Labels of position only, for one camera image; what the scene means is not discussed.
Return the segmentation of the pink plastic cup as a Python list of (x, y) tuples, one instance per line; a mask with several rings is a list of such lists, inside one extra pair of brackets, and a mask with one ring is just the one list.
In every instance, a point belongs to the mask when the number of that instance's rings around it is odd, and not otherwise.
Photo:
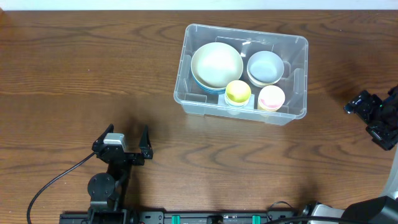
[(268, 85), (260, 91), (258, 101), (261, 101), (268, 107), (281, 107), (285, 101), (285, 93), (278, 86)]

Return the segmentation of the grey small bowl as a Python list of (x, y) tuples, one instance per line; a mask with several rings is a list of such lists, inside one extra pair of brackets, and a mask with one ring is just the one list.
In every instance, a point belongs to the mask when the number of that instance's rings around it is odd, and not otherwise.
[(283, 60), (270, 51), (256, 52), (247, 64), (248, 74), (256, 81), (265, 84), (278, 82), (284, 74), (284, 68)]

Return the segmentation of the yellow small bowl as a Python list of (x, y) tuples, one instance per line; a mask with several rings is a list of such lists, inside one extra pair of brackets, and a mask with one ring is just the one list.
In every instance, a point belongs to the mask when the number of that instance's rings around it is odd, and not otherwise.
[(278, 80), (277, 80), (276, 82), (272, 82), (272, 83), (263, 83), (263, 82), (260, 82), (260, 81), (256, 80), (249, 72), (248, 72), (248, 77), (249, 77), (249, 81), (250, 81), (254, 86), (259, 87), (259, 88), (263, 88), (263, 87), (268, 86), (268, 85), (274, 85), (275, 83), (278, 82)]

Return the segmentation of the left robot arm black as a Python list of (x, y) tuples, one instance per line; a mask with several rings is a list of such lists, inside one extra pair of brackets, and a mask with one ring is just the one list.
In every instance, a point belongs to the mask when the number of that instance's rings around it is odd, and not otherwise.
[(88, 182), (90, 223), (104, 221), (121, 223), (129, 220), (130, 212), (121, 208), (133, 166), (143, 166), (146, 160), (153, 158), (149, 140), (149, 128), (144, 127), (139, 141), (140, 152), (129, 152), (125, 135), (114, 132), (110, 124), (104, 133), (93, 142), (94, 155), (108, 165), (106, 172), (94, 175)]

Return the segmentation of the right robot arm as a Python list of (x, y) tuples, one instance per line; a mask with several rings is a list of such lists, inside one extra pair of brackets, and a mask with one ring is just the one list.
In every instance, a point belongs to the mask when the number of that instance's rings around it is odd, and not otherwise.
[[(358, 115), (366, 123), (372, 142), (385, 151), (397, 146), (397, 87), (381, 100), (364, 90), (345, 105), (348, 114)], [(397, 223), (397, 164), (391, 168), (382, 196), (350, 205), (344, 210), (319, 202), (306, 205), (304, 217), (340, 218), (365, 223)]]

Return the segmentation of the pale green plastic cup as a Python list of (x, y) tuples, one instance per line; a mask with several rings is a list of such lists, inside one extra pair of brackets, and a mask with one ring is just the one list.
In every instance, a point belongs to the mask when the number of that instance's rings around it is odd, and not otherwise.
[(233, 116), (240, 114), (241, 107), (229, 106), (227, 112)]

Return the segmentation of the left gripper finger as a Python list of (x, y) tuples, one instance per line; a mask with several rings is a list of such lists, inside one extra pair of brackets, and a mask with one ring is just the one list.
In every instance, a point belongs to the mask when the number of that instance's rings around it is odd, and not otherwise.
[(142, 132), (141, 139), (139, 141), (139, 149), (144, 159), (153, 159), (153, 149), (149, 139), (149, 127), (145, 125)]
[(113, 133), (114, 125), (110, 124), (105, 131), (99, 136), (97, 140), (93, 142), (92, 151), (93, 152), (101, 152), (105, 146), (104, 139), (108, 133)]

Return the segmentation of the beige large bowl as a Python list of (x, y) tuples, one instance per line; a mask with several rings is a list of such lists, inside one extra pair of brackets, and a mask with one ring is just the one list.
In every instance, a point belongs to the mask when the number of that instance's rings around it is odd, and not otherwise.
[(232, 46), (212, 42), (201, 46), (192, 57), (192, 75), (203, 87), (221, 91), (243, 74), (243, 60)]

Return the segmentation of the light blue plastic cup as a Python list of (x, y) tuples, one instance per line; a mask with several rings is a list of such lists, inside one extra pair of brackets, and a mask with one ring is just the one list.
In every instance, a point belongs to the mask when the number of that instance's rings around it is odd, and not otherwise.
[(235, 102), (235, 101), (230, 100), (227, 97), (225, 97), (224, 99), (225, 99), (226, 104), (228, 104), (230, 106), (235, 106), (235, 107), (245, 107), (249, 103), (249, 100), (246, 100), (244, 102)]

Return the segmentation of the yellow plastic cup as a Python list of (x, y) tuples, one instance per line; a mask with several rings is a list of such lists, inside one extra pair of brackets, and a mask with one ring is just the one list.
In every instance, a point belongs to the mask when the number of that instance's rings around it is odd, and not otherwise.
[(250, 99), (251, 88), (242, 80), (234, 80), (226, 86), (225, 94), (232, 101), (244, 102)]
[(259, 110), (263, 110), (263, 111), (277, 111), (280, 109), (280, 106), (276, 106), (276, 107), (268, 107), (266, 105), (264, 105), (261, 101), (257, 102), (257, 108)]

